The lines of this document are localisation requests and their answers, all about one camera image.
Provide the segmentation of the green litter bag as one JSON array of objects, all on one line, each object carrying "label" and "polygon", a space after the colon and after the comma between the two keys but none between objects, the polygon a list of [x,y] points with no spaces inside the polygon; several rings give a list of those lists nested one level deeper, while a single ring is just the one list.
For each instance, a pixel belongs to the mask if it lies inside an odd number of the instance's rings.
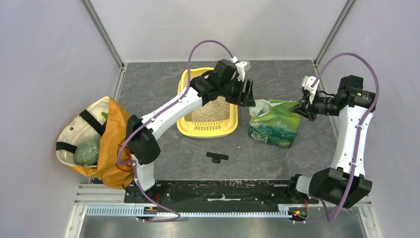
[{"label": "green litter bag", "polygon": [[290,112],[290,109],[298,102],[258,99],[255,103],[249,108],[248,136],[265,144],[290,148],[301,121],[301,116]]}]

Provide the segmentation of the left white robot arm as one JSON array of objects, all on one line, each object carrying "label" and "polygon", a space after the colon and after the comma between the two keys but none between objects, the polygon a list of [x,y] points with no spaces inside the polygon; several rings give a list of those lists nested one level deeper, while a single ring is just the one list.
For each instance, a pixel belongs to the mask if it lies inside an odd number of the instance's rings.
[{"label": "left white robot arm", "polygon": [[160,108],[140,118],[133,115],[128,119],[122,148],[127,148],[131,154],[139,199],[147,203],[155,197],[154,161],[160,155],[158,139],[173,124],[218,97],[241,107],[256,105],[253,81],[246,79],[250,67],[248,61],[220,60],[213,69],[198,73],[177,96]]}]

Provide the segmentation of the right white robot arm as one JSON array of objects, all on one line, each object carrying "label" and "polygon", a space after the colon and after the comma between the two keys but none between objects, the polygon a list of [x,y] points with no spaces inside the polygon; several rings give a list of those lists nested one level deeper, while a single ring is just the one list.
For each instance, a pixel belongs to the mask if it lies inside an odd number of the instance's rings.
[{"label": "right white robot arm", "polygon": [[289,111],[310,121],[317,115],[339,119],[339,135],[329,168],[312,177],[295,175],[294,184],[286,188],[286,197],[298,203],[306,195],[338,205],[345,198],[344,208],[351,208],[372,189],[372,181],[365,178],[364,150],[367,128],[373,117],[368,109],[375,93],[363,89],[363,78],[349,75],[340,80],[337,93],[320,96],[316,77],[302,80],[303,97]]}]

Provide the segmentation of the yellow litter box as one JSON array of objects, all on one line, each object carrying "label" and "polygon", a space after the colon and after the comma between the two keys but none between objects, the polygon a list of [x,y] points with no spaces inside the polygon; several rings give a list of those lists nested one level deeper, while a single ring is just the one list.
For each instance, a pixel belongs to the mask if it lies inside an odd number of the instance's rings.
[{"label": "yellow litter box", "polygon": [[238,106],[226,102],[223,97],[208,102],[177,123],[178,130],[192,138],[216,138],[232,133],[238,126]]}]

